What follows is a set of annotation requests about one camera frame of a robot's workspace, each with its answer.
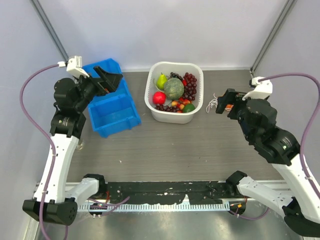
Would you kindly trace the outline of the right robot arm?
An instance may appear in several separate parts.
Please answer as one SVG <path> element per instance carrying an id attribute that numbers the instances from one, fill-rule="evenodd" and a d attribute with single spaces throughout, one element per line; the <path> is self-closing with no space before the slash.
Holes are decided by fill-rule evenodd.
<path id="1" fill-rule="evenodd" d="M 292 133 L 276 125 L 277 110 L 266 99 L 243 99 L 245 93 L 233 88 L 217 99 L 216 113 L 238 121 L 245 140 L 283 177 L 293 195 L 277 192 L 237 170 L 226 180 L 226 193 L 253 198 L 280 215 L 286 225 L 303 237 L 320 236 L 320 199 L 308 186 L 308 178 L 300 162 L 300 144 Z"/>

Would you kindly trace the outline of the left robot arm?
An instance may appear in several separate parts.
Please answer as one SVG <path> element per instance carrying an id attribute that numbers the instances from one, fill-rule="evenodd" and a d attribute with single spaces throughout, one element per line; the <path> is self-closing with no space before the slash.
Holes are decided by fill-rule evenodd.
<path id="1" fill-rule="evenodd" d="M 121 73 L 110 73 L 99 66 L 93 69 L 97 77 L 77 68 L 77 82 L 62 78 L 54 85 L 55 113 L 49 133 L 44 134 L 50 144 L 48 158 L 36 192 L 22 205 L 23 211 L 40 223 L 70 226 L 79 205 L 90 197 L 100 200 L 106 195 L 104 176 L 91 173 L 66 191 L 71 160 L 86 122 L 84 110 L 94 97 L 114 93 L 123 79 Z"/>

